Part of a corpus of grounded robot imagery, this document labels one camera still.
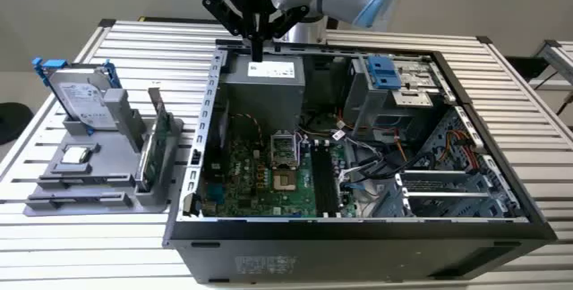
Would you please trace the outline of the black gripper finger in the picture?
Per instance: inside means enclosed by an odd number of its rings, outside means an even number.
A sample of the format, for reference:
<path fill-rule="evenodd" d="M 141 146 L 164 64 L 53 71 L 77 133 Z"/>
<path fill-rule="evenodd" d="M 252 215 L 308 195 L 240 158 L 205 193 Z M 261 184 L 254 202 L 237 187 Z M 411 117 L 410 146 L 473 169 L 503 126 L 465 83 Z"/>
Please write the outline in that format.
<path fill-rule="evenodd" d="M 256 15 L 249 8 L 244 6 L 244 0 L 238 0 L 238 6 L 234 8 L 241 12 L 237 14 L 226 4 L 225 0 L 202 0 L 202 5 L 222 24 L 229 33 L 241 36 L 249 41 L 252 61 L 257 61 L 257 30 Z"/>
<path fill-rule="evenodd" d="M 281 38 L 282 35 L 290 30 L 290 28 L 304 19 L 309 13 L 308 6 L 300 6 L 288 9 L 282 14 L 273 20 L 265 20 L 260 24 L 258 39 L 256 41 L 256 61 L 261 62 L 264 57 L 264 42 L 272 38 Z"/>

